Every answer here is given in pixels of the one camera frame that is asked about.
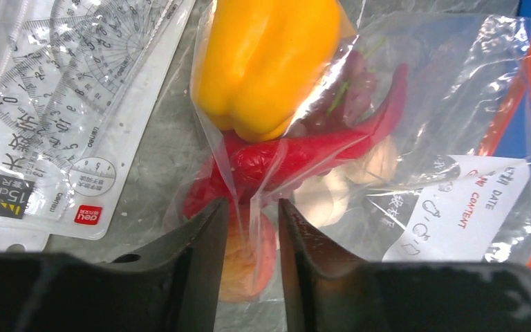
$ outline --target gray table surface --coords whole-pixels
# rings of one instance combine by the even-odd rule
[[[360,26],[396,10],[414,12],[480,12],[514,15],[518,0],[341,0]],[[187,164],[205,146],[194,130],[187,97],[194,37],[207,0],[197,0],[168,78],[132,164],[130,175],[107,235],[99,241],[52,236],[47,251],[70,252],[89,261],[108,261],[161,235],[165,212]],[[283,304],[220,306],[217,331],[282,331]]]

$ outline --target metal jaw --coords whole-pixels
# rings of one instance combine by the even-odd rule
[[[117,258],[0,254],[0,331],[213,331],[226,200]]]
[[[279,206],[289,332],[531,331],[531,271],[511,264],[370,263]]]

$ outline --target yellow bell pepper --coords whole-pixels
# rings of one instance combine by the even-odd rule
[[[220,130],[281,136],[332,60],[345,25],[337,0],[217,0],[195,56],[191,95]]]

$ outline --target garlic clove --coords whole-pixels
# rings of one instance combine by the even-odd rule
[[[312,176],[293,192],[294,204],[316,228],[337,223],[347,211],[349,188],[335,170],[325,176]]]
[[[383,185],[392,180],[398,166],[398,148],[386,137],[365,156],[339,167],[351,182],[358,185]]]

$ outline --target plastic packaging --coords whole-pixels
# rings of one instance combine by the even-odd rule
[[[1,14],[6,2],[0,1],[0,251],[42,250],[50,234],[100,239],[194,0],[25,1],[13,24]],[[68,158],[64,167],[47,160],[48,149]],[[30,163],[29,155],[39,157]]]
[[[281,197],[369,261],[531,266],[531,19],[380,17],[340,39],[282,135],[248,141],[244,128],[215,125],[216,113],[207,116],[194,96],[218,11],[211,6],[201,19],[191,81],[212,154],[184,181],[165,229],[217,196],[230,199],[227,251],[236,255],[225,258],[221,291],[236,296],[223,301],[281,299],[271,236]],[[228,98],[225,110],[239,112],[243,96]],[[235,116],[233,123],[253,120]]]

